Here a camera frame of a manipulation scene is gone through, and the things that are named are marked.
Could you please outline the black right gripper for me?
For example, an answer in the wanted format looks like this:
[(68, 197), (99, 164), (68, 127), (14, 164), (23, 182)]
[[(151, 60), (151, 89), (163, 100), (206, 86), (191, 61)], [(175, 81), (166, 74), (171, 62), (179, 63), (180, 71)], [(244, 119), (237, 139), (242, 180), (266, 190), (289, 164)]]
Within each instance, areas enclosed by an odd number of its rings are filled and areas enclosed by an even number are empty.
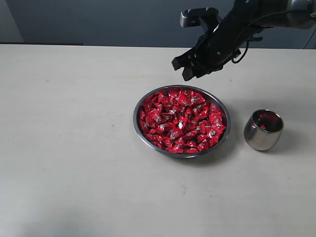
[(214, 32), (203, 36), (203, 40), (195, 48), (175, 57), (171, 61), (173, 69), (176, 71), (184, 68), (184, 81), (221, 70), (238, 48), (235, 40), (240, 30), (238, 18), (234, 14), (228, 14)]

